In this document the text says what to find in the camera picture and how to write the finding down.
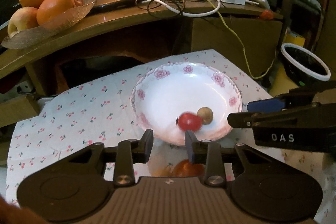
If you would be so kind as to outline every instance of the tablecloth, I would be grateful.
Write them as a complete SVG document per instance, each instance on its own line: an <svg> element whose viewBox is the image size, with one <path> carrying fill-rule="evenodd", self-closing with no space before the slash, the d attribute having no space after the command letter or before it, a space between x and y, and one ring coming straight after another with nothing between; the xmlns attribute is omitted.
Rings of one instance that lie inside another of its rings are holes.
<svg viewBox="0 0 336 224"><path fill-rule="evenodd" d="M108 147L122 140L140 139L143 130L137 126L130 107L133 87L151 69L180 61L203 63L226 73L241 92L243 111L250 101L270 98L245 72L215 50L170 56L77 86L48 102L37 117L16 124L8 153L7 201L17 203L16 190L26 176L87 145L103 142ZM251 129L233 129L219 142L224 147L233 147L237 142L255 146ZM336 223L336 164L333 160L326 160L322 153L258 149L314 176L324 190L324 200L315 219L323 224ZM148 164L134 165L136 179L150 176L167 165L173 168L186 158L184 147L155 139ZM107 164L106 180L112 180L113 170L114 164ZM227 172L227 176L228 180L233 179L232 172Z"/></svg>

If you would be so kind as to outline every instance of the black trash can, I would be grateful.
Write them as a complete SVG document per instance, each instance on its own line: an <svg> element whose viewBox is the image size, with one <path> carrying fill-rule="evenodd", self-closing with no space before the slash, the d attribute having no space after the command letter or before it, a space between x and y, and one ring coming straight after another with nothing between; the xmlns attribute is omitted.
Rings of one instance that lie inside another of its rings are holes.
<svg viewBox="0 0 336 224"><path fill-rule="evenodd" d="M280 54L287 76L298 86L311 86L320 81L329 81L331 72L328 66L309 50L283 43Z"/></svg>

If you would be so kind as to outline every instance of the plate rim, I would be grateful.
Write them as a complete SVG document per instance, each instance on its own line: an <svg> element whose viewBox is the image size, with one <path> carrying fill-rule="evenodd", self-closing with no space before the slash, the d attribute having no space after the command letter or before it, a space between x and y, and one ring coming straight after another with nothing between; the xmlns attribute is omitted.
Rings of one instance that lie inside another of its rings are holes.
<svg viewBox="0 0 336 224"><path fill-rule="evenodd" d="M230 84L236 89L237 91L237 95L238 95L238 99L240 100L240 105L239 105L239 108L238 108L238 113L242 112L243 110L243 99L242 99L242 95L241 95L241 92L238 88L238 86L236 85L236 83L224 72L212 67L212 66L207 66L206 64L203 64L203 63L196 63L196 62L190 62L190 61L181 61L181 62L169 62L169 63L166 63L166 64L163 64L163 65L160 65L150 71L148 71L146 74L144 74L138 81L137 83L134 85L133 87L133 90L132 90L132 93L131 93L131 97L130 97L130 101L131 101L131 106L132 106L132 110L133 110L133 113L135 115L135 118L138 122L138 116L136 114L136 108L135 108L135 93L137 91L137 86L143 82L143 80L150 76L151 74L153 74L156 70L158 69L162 69L164 67L170 67L170 66L174 66L174 65L183 65L183 64L192 64L192 65L197 65L197 66L201 66L201 67L204 67L204 68L208 68L214 72L218 72L220 74L222 74L225 78L227 78L227 80L230 82ZM141 127L142 130L146 130L147 127L145 127L143 124L139 123L138 122L138 126ZM223 137L225 137L227 134L229 134L231 131L232 131L232 127L231 129L229 130L228 133L226 133L225 135L221 136L220 138L218 138L217 140L220 140L222 139ZM154 137L162 140L155 132L154 132ZM177 145L177 146L181 146L181 145L178 145L176 143L171 143L171 142L167 142L168 144L172 144L172 145Z"/></svg>

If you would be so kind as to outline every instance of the ribbed gray panel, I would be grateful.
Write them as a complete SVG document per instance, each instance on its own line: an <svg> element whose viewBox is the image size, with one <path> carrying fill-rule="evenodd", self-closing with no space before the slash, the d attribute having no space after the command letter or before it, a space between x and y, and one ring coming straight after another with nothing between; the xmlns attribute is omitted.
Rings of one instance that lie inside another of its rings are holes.
<svg viewBox="0 0 336 224"><path fill-rule="evenodd" d="M144 177L134 187L117 189L102 210L78 224L268 224L268 222L252 218L240 211L224 190L206 187L198 178ZM315 222L307 220L298 224L315 224Z"/></svg>

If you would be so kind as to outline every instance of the white plate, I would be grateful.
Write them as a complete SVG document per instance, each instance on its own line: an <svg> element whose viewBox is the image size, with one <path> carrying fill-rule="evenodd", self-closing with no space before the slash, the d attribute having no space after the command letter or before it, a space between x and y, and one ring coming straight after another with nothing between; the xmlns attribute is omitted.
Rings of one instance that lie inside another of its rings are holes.
<svg viewBox="0 0 336 224"><path fill-rule="evenodd" d="M232 127L227 116L242 111L242 97L224 73L203 64L180 62L149 71L135 85L131 103L143 130L171 144L184 146L184 132L175 124L184 112L201 107L213 111L213 121L195 133L198 140L218 140Z"/></svg>

